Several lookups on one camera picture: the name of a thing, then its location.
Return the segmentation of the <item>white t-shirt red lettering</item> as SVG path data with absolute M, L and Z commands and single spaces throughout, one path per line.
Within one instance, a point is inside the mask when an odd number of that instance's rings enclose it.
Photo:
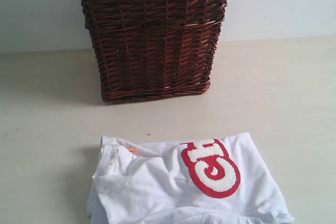
M 87 215 L 91 223 L 294 221 L 249 133 L 139 144 L 103 136 Z

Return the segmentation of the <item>dark brown wicker basket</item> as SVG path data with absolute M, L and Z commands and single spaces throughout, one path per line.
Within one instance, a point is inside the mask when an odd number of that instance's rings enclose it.
M 80 0 L 107 103 L 204 93 L 228 0 Z

